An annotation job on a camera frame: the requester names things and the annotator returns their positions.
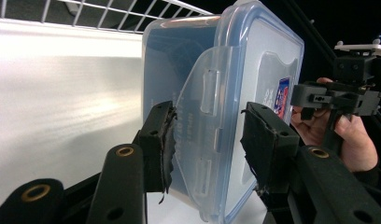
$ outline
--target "white wire shelf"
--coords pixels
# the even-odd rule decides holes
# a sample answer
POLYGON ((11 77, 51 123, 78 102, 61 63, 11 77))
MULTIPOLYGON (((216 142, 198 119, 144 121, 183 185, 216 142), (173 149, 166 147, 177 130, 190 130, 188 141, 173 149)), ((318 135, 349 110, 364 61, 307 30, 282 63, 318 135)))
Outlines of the white wire shelf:
POLYGON ((178 0, 2 0, 0 18, 142 34, 165 18, 211 15, 178 0))

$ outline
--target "plastic container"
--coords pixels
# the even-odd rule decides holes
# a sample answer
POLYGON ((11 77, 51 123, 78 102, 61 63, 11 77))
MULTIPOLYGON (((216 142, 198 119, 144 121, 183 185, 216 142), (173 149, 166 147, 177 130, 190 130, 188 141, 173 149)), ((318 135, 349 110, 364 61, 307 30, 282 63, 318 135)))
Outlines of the plastic container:
POLYGON ((257 182, 240 144, 248 101, 289 123, 303 41, 260 2, 221 16, 153 22, 145 31, 146 115, 176 102, 176 161, 171 190, 183 192, 201 219, 230 223, 257 182))

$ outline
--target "container lid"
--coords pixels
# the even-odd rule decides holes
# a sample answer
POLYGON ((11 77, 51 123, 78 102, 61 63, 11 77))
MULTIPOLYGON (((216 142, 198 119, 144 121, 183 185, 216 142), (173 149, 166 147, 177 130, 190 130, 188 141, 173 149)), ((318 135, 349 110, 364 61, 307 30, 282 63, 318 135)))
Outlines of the container lid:
POLYGON ((247 101, 289 122, 303 41, 260 2, 227 8, 214 47, 193 66, 178 97, 176 160, 201 218, 229 223, 256 185, 240 145, 247 101))

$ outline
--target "metal wire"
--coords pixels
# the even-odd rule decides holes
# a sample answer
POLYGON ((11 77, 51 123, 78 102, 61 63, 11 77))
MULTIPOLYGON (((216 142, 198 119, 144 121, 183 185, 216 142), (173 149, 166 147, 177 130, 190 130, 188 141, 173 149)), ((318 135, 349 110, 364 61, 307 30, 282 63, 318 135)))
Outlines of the metal wire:
MULTIPOLYGON (((136 33, 136 34, 142 34, 143 29, 146 26, 145 23, 148 23, 153 20, 160 20, 164 18, 189 17, 193 13, 197 15, 211 15, 212 14, 208 11, 183 3, 178 0, 153 0, 148 5, 148 8, 145 11, 145 13, 134 11, 134 6, 137 5, 137 0, 134 0, 128 8, 112 7, 115 0, 109 0, 105 6, 99 6, 96 4, 88 3, 87 0, 77 0, 77 1, 76 0, 46 0, 43 11, 42 11, 42 17, 40 19, 40 22, 42 23, 49 22, 48 15, 49 15, 49 9, 52 5, 51 3, 52 1, 65 3, 65 5, 68 7, 68 10, 71 12, 72 15, 74 15, 74 19, 72 20, 72 24, 71 24, 74 27, 92 28, 92 29, 98 29, 98 30, 104 30, 104 31, 115 31, 115 32, 136 33), (79 23, 79 18, 82 14, 82 11, 84 11, 83 10, 84 7, 100 8, 104 11, 101 18, 98 20, 95 26, 84 26, 79 23), (107 18, 107 14, 109 12, 117 12, 123 15, 121 17, 121 20, 118 21, 117 23, 118 25, 117 28, 103 27, 104 21, 107 18), (132 20, 131 20, 132 25, 130 23, 125 25, 127 20, 129 19, 129 16, 132 16, 132 20)), ((7 0, 2 0, 0 18, 1 19, 7 18, 7 0)))

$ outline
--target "label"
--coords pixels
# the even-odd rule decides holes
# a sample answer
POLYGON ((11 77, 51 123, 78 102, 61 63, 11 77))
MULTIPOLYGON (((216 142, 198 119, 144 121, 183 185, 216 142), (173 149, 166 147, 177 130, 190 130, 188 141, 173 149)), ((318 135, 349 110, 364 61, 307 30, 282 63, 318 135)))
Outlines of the label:
POLYGON ((277 95, 275 96, 275 113, 281 118, 284 118, 286 113, 287 98, 289 95, 289 77, 280 80, 277 95))

